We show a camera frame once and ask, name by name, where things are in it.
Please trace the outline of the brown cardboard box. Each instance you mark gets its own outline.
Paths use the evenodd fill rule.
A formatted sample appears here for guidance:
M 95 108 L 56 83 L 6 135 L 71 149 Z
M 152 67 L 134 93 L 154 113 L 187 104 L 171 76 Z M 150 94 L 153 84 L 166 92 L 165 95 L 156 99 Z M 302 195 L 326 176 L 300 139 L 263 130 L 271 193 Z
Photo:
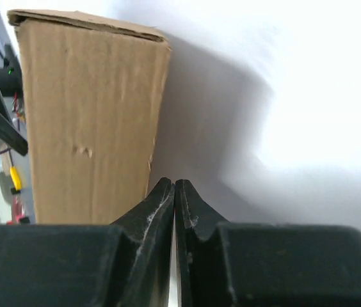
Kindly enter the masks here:
M 18 9 L 35 218 L 108 224 L 147 195 L 171 48 L 157 29 Z

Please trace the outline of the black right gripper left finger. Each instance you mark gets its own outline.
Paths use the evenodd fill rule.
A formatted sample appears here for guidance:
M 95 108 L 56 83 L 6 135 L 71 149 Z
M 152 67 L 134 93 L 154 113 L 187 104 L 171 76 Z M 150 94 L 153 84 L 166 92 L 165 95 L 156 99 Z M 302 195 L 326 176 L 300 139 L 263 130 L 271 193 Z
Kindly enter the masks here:
M 0 225 L 0 306 L 166 306 L 174 186 L 109 225 Z

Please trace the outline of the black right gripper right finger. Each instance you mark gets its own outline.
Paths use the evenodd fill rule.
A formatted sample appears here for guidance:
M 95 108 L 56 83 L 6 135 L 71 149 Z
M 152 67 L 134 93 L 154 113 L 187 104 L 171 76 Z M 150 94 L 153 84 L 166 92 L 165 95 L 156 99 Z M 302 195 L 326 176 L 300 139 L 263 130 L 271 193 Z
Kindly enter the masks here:
M 361 232 L 232 223 L 175 183 L 181 306 L 361 306 Z

